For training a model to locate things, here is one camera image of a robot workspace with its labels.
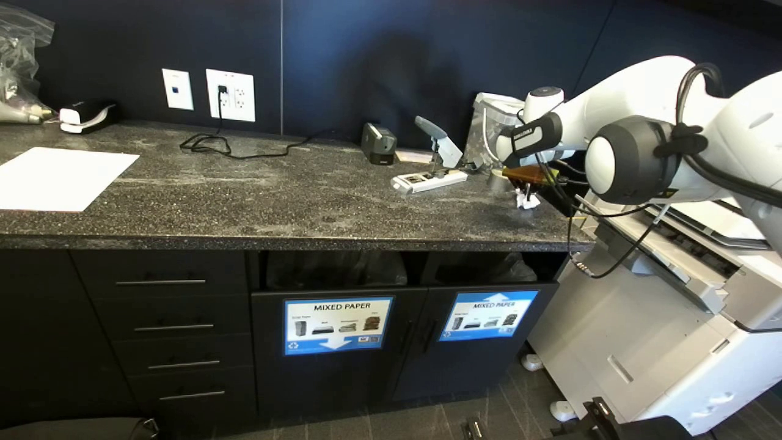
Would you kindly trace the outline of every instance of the cabinet drawer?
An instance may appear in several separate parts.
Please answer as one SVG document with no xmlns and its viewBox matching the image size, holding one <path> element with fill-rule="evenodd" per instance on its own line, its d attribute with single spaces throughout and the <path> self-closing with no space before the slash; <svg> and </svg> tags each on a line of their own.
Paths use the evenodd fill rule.
<svg viewBox="0 0 782 440">
<path fill-rule="evenodd" d="M 130 377 L 141 411 L 246 411 L 253 413 L 251 367 L 219 371 L 163 371 Z"/>
<path fill-rule="evenodd" d="M 94 301 L 246 290 L 243 254 L 72 252 L 72 258 Z"/>
<path fill-rule="evenodd" d="M 97 302 L 114 339 L 248 331 L 248 298 L 155 298 Z"/>
<path fill-rule="evenodd" d="M 119 339 L 114 349 L 126 373 L 212 371 L 251 364 L 248 335 L 196 335 Z"/>
</svg>

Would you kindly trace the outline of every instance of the wire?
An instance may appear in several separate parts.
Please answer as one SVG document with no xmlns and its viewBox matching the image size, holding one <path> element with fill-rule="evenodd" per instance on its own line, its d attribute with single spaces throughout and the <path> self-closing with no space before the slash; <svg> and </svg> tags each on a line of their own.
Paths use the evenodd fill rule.
<svg viewBox="0 0 782 440">
<path fill-rule="evenodd" d="M 594 274 L 584 262 L 571 258 L 571 264 L 589 278 L 605 278 L 607 274 L 612 274 L 639 243 L 643 239 L 660 225 L 660 219 L 665 218 L 669 203 L 661 204 L 661 209 L 656 213 L 656 218 L 643 230 L 643 235 L 600 274 Z"/>
<path fill-rule="evenodd" d="M 221 153 L 221 157 L 234 158 L 234 162 L 246 162 L 246 158 L 287 157 L 290 148 L 304 147 L 304 144 L 311 144 L 311 142 L 317 136 L 317 133 L 311 133 L 311 136 L 304 136 L 304 140 L 300 140 L 300 142 L 290 142 L 290 144 L 282 147 L 282 151 L 237 157 L 234 148 L 232 148 L 232 144 L 229 144 L 229 140 L 219 133 L 219 131 L 221 131 L 221 122 L 225 122 L 225 118 L 221 118 L 221 96 L 225 96 L 225 92 L 227 92 L 225 88 L 216 88 L 216 119 L 219 119 L 219 122 L 216 122 L 216 130 L 209 131 L 209 133 L 192 133 L 192 136 L 182 140 L 182 142 L 179 144 L 181 148 L 212 151 L 212 153 Z"/>
<path fill-rule="evenodd" d="M 603 214 L 603 213 L 596 213 L 590 204 L 584 204 L 584 203 L 576 204 L 571 197 L 567 197 L 567 193 L 559 191 L 556 181 L 551 177 L 550 165 L 539 162 L 539 153 L 535 153 L 535 162 L 541 168 L 541 176 L 551 186 L 555 196 L 567 204 L 568 214 L 584 213 L 584 214 L 590 214 L 590 218 L 623 218 L 623 214 L 632 214 L 632 213 L 639 213 L 639 209 L 647 208 L 647 203 L 643 203 L 643 204 L 636 204 L 632 209 L 621 209 L 621 213 Z"/>
<path fill-rule="evenodd" d="M 585 176 L 584 168 L 576 168 L 576 165 L 571 165 L 571 163 L 567 163 L 567 162 L 562 162 L 562 158 L 556 158 L 555 163 L 568 168 L 571 174 Z"/>
<path fill-rule="evenodd" d="M 480 114 L 480 144 L 493 163 L 502 163 L 488 147 L 488 104 L 486 102 L 484 102 L 484 114 Z"/>
</svg>

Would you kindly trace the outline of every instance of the floor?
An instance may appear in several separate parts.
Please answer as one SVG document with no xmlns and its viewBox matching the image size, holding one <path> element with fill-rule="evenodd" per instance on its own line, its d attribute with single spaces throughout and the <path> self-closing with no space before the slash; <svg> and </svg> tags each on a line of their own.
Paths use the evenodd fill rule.
<svg viewBox="0 0 782 440">
<path fill-rule="evenodd" d="M 251 432 L 215 432 L 215 440 L 467 440 L 463 426 L 471 417 L 480 421 L 486 440 L 541 440 L 556 430 L 556 421 L 546 413 L 546 402 L 556 395 L 559 390 L 545 371 L 530 373 L 512 364 L 486 395 L 335 421 L 278 421 Z M 782 390 L 767 390 L 698 440 L 777 437 L 782 437 Z"/>
</svg>

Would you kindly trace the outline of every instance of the kitchen counter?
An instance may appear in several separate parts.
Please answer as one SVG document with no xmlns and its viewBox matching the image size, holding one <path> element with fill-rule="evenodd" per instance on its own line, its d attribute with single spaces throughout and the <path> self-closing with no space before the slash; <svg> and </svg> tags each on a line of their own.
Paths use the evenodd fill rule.
<svg viewBox="0 0 782 440">
<path fill-rule="evenodd" d="M 287 157 L 234 162 L 179 144 L 205 127 L 111 124 L 67 136 L 56 124 L 5 124 L 0 163 L 29 147 L 130 151 L 139 158 L 84 213 L 0 213 L 3 250 L 389 250 L 563 252 L 567 219 L 550 203 L 523 213 L 488 176 L 400 196 L 391 176 L 424 163 L 370 165 L 358 147 L 304 144 Z M 229 136 L 237 153 L 275 153 L 280 140 Z"/>
</svg>

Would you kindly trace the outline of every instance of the cable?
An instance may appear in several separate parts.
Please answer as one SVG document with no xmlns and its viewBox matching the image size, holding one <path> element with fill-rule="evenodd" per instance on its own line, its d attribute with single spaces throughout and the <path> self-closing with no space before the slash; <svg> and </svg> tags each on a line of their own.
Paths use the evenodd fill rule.
<svg viewBox="0 0 782 440">
<path fill-rule="evenodd" d="M 661 209 L 656 213 L 656 218 L 643 230 L 643 235 L 600 274 L 594 274 L 584 262 L 571 258 L 571 264 L 589 278 L 605 278 L 607 274 L 612 274 L 638 247 L 639 242 L 660 225 L 660 219 L 665 218 L 669 203 L 661 204 Z"/>
<path fill-rule="evenodd" d="M 584 168 L 576 168 L 576 165 L 571 165 L 571 163 L 567 163 L 567 162 L 562 162 L 562 158 L 556 158 L 555 163 L 559 163 L 559 165 L 568 168 L 571 174 L 585 176 L 585 170 L 584 170 Z"/>
<path fill-rule="evenodd" d="M 684 127 L 687 124 L 682 122 L 684 118 L 684 102 L 687 102 L 687 96 L 688 96 L 688 88 L 691 83 L 703 76 L 703 80 L 715 80 L 715 67 L 710 64 L 697 64 L 691 65 L 682 80 L 680 80 L 680 88 L 676 88 L 676 127 Z M 755 181 L 748 181 L 742 176 L 736 176 L 736 174 L 727 174 L 723 168 L 715 168 L 714 163 L 708 163 L 703 157 L 698 157 L 698 151 L 688 151 L 688 153 L 682 153 L 684 162 L 688 163 L 688 168 L 694 168 L 698 176 L 703 176 L 706 181 L 720 186 L 720 187 L 727 187 L 732 193 L 741 193 L 741 196 L 748 196 L 748 197 L 755 197 L 759 203 L 767 203 L 767 204 L 777 204 L 782 208 L 782 191 L 774 191 L 772 186 L 759 186 Z"/>
<path fill-rule="evenodd" d="M 541 176 L 551 186 L 555 196 L 567 204 L 567 209 L 571 209 L 571 214 L 573 213 L 584 213 L 584 214 L 590 214 L 590 218 L 623 218 L 623 214 L 632 214 L 632 213 L 639 213 L 639 209 L 647 208 L 647 203 L 643 203 L 643 204 L 636 204 L 632 209 L 621 209 L 621 213 L 603 214 L 603 213 L 590 209 L 589 204 L 582 204 L 582 203 L 576 204 L 559 191 L 556 181 L 551 177 L 550 165 L 539 162 L 539 153 L 535 153 L 535 162 L 541 168 Z"/>
<path fill-rule="evenodd" d="M 229 144 L 229 140 L 219 133 L 219 131 L 221 131 L 221 122 L 225 122 L 225 118 L 221 118 L 221 96 L 225 96 L 225 92 L 227 92 L 227 88 L 219 86 L 219 88 L 216 88 L 216 119 L 219 119 L 219 122 L 216 122 L 216 130 L 209 131 L 209 133 L 192 133 L 192 136 L 182 140 L 182 142 L 179 144 L 181 148 L 212 151 L 212 153 L 221 153 L 221 157 L 234 158 L 234 162 L 246 162 L 246 158 L 287 157 L 290 148 L 304 147 L 304 144 L 311 144 L 311 142 L 317 136 L 317 133 L 311 133 L 311 136 L 304 136 L 304 140 L 300 140 L 300 142 L 290 142 L 290 144 L 286 144 L 282 151 L 237 157 L 234 148 L 232 148 L 232 144 Z M 215 148 L 212 144 L 202 147 L 202 142 L 221 142 L 221 148 Z"/>
<path fill-rule="evenodd" d="M 488 147 L 488 107 L 486 104 L 484 104 L 484 114 L 480 114 L 480 144 L 493 163 L 502 163 Z"/>
</svg>

